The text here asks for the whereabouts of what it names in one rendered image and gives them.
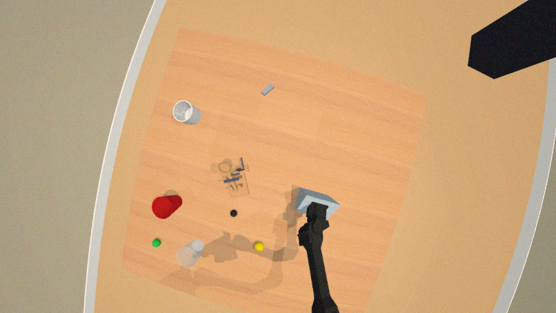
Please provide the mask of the red plastic cup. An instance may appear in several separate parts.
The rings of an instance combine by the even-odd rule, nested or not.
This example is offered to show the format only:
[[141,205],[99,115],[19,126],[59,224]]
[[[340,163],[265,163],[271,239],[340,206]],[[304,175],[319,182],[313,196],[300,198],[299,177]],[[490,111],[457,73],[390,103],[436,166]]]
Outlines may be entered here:
[[181,205],[182,199],[178,195],[159,196],[152,202],[152,211],[160,219],[166,219]]

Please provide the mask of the yellow ball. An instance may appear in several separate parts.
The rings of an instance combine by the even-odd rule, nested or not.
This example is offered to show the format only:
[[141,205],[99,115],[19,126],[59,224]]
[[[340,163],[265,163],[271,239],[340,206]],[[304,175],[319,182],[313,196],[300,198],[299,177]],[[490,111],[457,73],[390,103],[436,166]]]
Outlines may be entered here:
[[264,249],[264,244],[262,242],[255,243],[255,249],[258,252],[262,251]]

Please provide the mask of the white cup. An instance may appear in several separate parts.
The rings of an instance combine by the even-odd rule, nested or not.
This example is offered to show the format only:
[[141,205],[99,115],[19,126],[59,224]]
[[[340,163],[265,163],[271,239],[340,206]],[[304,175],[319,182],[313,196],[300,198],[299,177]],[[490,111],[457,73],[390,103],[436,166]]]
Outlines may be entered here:
[[181,100],[173,108],[173,117],[183,123],[196,124],[200,121],[201,112],[188,101]]

